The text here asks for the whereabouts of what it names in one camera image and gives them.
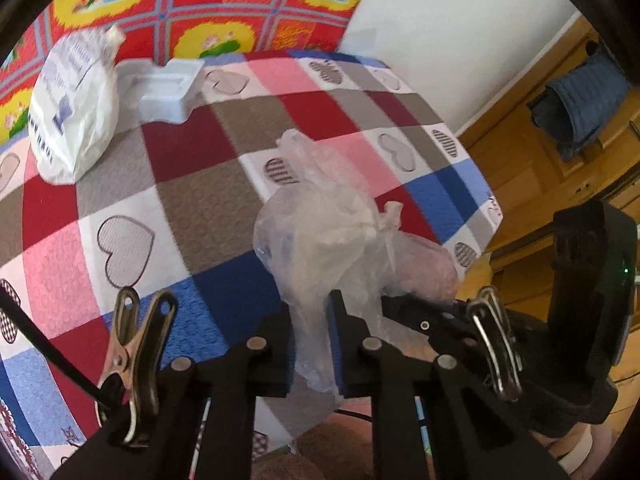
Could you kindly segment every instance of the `white wall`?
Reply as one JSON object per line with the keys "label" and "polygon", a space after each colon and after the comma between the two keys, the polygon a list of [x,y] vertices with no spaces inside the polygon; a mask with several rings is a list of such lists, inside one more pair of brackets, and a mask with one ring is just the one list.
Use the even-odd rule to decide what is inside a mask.
{"label": "white wall", "polygon": [[340,50],[385,61],[458,131],[574,12],[568,0],[362,0]]}

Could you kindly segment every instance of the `silver screw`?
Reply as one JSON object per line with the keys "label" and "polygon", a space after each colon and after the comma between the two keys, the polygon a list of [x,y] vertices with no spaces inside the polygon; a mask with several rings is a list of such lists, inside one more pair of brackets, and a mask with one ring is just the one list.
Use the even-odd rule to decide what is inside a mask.
{"label": "silver screw", "polygon": [[382,348],[382,341],[377,337],[366,337],[362,341],[362,347],[370,352],[375,352]]}
{"label": "silver screw", "polygon": [[455,357],[447,354],[438,356],[436,362],[438,363],[438,366],[440,368],[444,368],[445,370],[453,370],[453,368],[455,368],[458,364],[458,361],[456,361]]}
{"label": "silver screw", "polygon": [[246,342],[246,347],[249,350],[264,350],[267,348],[267,340],[260,336],[253,336]]}
{"label": "silver screw", "polygon": [[191,367],[191,359],[188,357],[177,357],[171,361],[171,368],[176,372],[183,372]]}

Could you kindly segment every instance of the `black rod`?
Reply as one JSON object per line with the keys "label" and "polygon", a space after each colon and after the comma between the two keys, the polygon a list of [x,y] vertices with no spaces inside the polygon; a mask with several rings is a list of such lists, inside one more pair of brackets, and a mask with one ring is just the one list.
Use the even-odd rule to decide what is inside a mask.
{"label": "black rod", "polygon": [[12,321],[16,328],[22,332],[31,344],[58,370],[65,374],[88,396],[100,402],[105,408],[115,408],[109,397],[100,388],[93,384],[80,370],[69,362],[62,353],[52,345],[47,337],[40,331],[36,324],[15,303],[3,287],[0,286],[0,310]]}

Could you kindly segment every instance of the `patchwork bedspread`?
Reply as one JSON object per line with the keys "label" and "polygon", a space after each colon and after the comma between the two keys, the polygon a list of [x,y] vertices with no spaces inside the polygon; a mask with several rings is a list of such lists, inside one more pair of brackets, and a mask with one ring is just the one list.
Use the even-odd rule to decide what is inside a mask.
{"label": "patchwork bedspread", "polygon": [[[121,286],[145,304],[163,287],[177,294],[162,365],[222,355],[276,311],[252,233],[265,200],[296,180],[275,145],[289,128],[351,160],[380,207],[402,202],[402,229],[446,247],[461,276],[500,223],[466,151],[382,62],[287,51],[206,64],[202,106],[186,123],[116,134],[76,186],[38,176],[25,132],[0,146],[0,285],[93,381]],[[0,318],[0,438],[29,478],[48,478],[97,430],[94,407]],[[254,455],[335,407],[300,378],[287,399],[259,399]]]}

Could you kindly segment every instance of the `white plastic bag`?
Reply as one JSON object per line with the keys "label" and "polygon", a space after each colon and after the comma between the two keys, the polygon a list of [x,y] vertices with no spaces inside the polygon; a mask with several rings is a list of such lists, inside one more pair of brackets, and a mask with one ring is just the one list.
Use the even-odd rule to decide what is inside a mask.
{"label": "white plastic bag", "polygon": [[433,359],[425,335],[382,316],[380,295],[452,299],[458,277],[450,254],[400,232],[402,204],[388,202],[379,212],[364,177],[333,148],[295,130],[285,132],[278,146],[300,183],[283,186],[263,206],[254,249],[290,305],[296,371],[309,387],[336,392],[326,326],[334,288],[372,335],[405,354]]}
{"label": "white plastic bag", "polygon": [[76,30],[53,46],[29,106],[29,137],[40,176],[74,184],[107,149],[118,123],[117,27]]}

